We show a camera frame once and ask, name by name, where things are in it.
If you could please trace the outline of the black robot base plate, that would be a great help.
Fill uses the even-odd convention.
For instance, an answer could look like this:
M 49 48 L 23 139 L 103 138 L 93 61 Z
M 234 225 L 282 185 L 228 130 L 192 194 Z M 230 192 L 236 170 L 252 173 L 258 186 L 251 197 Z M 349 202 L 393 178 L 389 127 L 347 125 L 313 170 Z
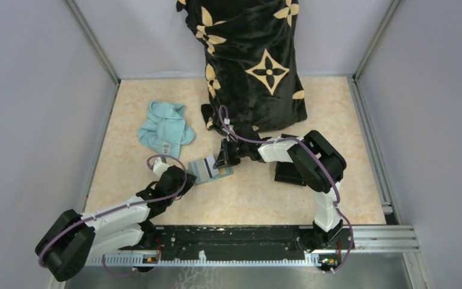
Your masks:
M 312 225 L 165 225 L 123 250 L 159 250 L 163 261 L 195 261 L 201 252 L 208 261 L 302 261 L 316 250 L 329 250 L 331 254 L 339 250 L 344 256 L 353 247 L 347 227 L 324 242 Z

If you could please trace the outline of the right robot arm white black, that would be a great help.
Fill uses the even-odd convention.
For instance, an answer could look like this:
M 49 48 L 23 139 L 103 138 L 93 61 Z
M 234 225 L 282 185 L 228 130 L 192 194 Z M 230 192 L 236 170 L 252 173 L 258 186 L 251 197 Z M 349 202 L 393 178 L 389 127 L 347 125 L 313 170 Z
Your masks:
M 276 163 L 275 181 L 306 185 L 315 192 L 315 241 L 322 248 L 332 247 L 343 227 L 338 205 L 339 186 L 347 167 L 344 157 L 315 130 L 301 137 L 283 134 L 262 138 L 248 122 L 241 122 L 225 128 L 225 132 L 214 168 L 237 166 L 245 157 Z

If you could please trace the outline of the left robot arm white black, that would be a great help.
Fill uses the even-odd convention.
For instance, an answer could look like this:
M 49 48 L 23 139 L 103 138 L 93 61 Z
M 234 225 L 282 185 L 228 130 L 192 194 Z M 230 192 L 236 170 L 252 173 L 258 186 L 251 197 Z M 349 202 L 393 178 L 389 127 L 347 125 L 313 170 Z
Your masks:
M 63 282 L 76 276 L 89 261 L 105 254 L 126 247 L 151 248 L 156 241 L 151 219 L 164 213 L 196 180 L 195 175 L 170 166 L 158 181 L 107 210 L 63 212 L 35 247 L 39 264 Z

